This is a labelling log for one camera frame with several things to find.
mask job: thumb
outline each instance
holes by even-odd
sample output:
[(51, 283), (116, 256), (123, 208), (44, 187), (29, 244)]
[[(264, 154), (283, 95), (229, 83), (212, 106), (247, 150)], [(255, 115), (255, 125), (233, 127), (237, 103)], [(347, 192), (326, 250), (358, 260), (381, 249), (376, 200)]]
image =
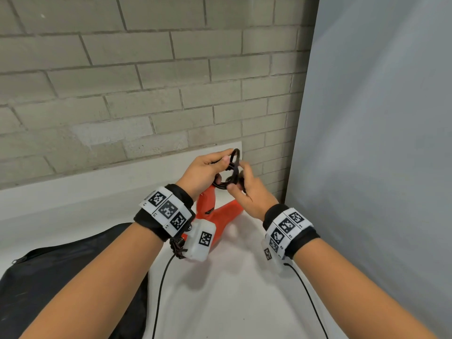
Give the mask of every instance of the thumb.
[(229, 166), (229, 156), (224, 156), (218, 162), (212, 164), (212, 167), (216, 174), (225, 171), (228, 166)]
[(248, 198), (248, 196), (246, 196), (244, 193), (242, 193), (242, 191), (239, 189), (239, 187), (237, 187), (236, 184), (233, 184), (233, 183), (228, 184), (227, 191), (244, 208), (248, 204), (248, 202), (250, 202), (250, 199)]

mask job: gray wall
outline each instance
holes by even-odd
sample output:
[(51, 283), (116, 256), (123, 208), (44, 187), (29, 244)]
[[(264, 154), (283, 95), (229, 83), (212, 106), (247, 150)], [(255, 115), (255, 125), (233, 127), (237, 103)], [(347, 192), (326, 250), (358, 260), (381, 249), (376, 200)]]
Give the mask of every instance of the gray wall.
[(320, 0), (287, 191), (452, 338), (452, 2)]
[(0, 0), (0, 189), (241, 138), (280, 198), (319, 0)]

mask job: white surface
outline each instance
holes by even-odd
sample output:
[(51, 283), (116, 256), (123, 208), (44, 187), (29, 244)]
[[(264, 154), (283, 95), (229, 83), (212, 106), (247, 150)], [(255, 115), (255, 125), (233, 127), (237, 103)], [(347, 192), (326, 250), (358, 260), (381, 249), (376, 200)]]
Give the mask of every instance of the white surface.
[[(241, 148), (241, 143), (1, 191), (0, 271), (32, 249), (86, 238), (132, 221), (139, 202), (153, 188), (176, 180), (196, 155), (227, 147)], [(217, 192), (217, 206), (230, 200), (226, 191)], [(323, 338), (292, 270), (287, 268), (281, 276), (270, 271), (262, 254), (263, 236), (262, 223), (242, 214), (226, 228), (205, 262), (173, 260), (163, 286), (156, 337)], [(145, 338), (152, 335), (158, 289), (171, 256), (166, 243), (150, 270)], [(326, 317), (326, 326), (334, 329), (308, 288), (324, 323)]]

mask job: hand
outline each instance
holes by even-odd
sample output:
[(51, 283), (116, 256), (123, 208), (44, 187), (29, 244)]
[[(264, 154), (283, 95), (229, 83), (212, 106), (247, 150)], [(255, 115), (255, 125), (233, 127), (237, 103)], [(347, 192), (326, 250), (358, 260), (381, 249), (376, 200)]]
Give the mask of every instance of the hand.
[(233, 150), (227, 149), (222, 152), (196, 157), (176, 184), (184, 189), (193, 201), (196, 201), (200, 193), (209, 188), (213, 183), (215, 175), (225, 171), (229, 166), (229, 156)]
[(278, 200), (265, 188), (260, 178), (253, 176), (251, 166), (246, 162), (240, 162), (245, 178), (246, 194), (242, 193), (236, 184), (229, 184), (228, 192), (253, 218), (264, 220), (265, 213), (271, 206), (278, 204)]

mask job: black cable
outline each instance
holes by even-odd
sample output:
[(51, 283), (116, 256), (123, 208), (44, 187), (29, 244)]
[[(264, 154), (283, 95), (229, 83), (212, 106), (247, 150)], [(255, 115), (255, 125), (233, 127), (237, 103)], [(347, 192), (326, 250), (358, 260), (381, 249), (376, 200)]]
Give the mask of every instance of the black cable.
[(317, 319), (319, 320), (320, 326), (322, 326), (323, 332), (325, 333), (325, 337), (326, 337), (326, 339), (329, 339), (329, 338), (328, 338), (328, 335), (326, 334), (325, 327), (323, 327), (322, 321), (320, 320), (319, 314), (317, 313), (317, 309), (315, 309), (314, 303), (312, 302), (311, 296), (309, 295), (308, 288), (306, 288), (306, 285), (305, 285), (305, 283), (303, 282), (302, 278), (301, 278), (300, 275), (297, 273), (297, 270), (295, 270), (295, 269), (293, 268), (293, 266), (291, 266), (289, 263), (284, 263), (284, 265), (286, 265), (286, 266), (288, 266), (289, 268), (291, 268), (291, 269), (293, 270), (293, 272), (297, 274), (298, 278), (300, 279), (300, 282), (301, 282), (302, 285), (305, 287), (306, 294), (308, 294), (309, 301), (311, 301), (312, 307), (314, 308), (315, 315), (317, 315)]
[(154, 331), (152, 332), (152, 339), (154, 339), (154, 337), (155, 337), (155, 329), (157, 328), (157, 318), (159, 317), (160, 295), (162, 293), (163, 280), (165, 279), (166, 271), (168, 270), (168, 267), (170, 266), (170, 263), (174, 257), (176, 257), (176, 254), (173, 254), (173, 256), (169, 259), (169, 262), (166, 265), (165, 271), (163, 272), (162, 281), (160, 282), (159, 298), (157, 299), (157, 310), (155, 311), (155, 322), (154, 322)]

